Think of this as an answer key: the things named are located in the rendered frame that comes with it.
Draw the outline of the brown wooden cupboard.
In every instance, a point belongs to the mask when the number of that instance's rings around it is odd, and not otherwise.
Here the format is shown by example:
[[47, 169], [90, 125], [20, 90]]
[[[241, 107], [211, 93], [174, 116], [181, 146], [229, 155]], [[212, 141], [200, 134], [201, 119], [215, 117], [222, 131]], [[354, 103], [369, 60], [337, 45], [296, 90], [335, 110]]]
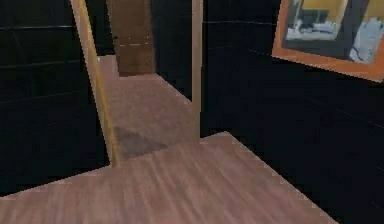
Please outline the brown wooden cupboard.
[[155, 72], [151, 0], [106, 0], [121, 76]]

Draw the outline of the tan wooden door frame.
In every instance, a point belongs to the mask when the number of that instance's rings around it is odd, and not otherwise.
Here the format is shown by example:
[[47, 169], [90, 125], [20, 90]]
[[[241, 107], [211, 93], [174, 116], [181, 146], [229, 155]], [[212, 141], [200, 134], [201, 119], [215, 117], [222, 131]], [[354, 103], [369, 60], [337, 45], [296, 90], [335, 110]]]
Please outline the tan wooden door frame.
[[[70, 0], [81, 47], [86, 62], [94, 100], [97, 107], [104, 140], [107, 146], [109, 162], [112, 167], [120, 163], [120, 149], [113, 130], [111, 116], [107, 106], [106, 89], [94, 44], [92, 28], [85, 0]], [[201, 77], [203, 46], [203, 0], [191, 0], [192, 3], [192, 111], [193, 136], [200, 139], [201, 113]]]

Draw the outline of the orange framed wall picture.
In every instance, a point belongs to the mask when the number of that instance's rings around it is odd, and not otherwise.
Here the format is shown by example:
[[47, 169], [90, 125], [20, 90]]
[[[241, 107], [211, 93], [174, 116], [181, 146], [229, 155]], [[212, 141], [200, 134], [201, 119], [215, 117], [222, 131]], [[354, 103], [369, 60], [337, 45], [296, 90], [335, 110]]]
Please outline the orange framed wall picture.
[[384, 0], [281, 0], [272, 55], [384, 81]]

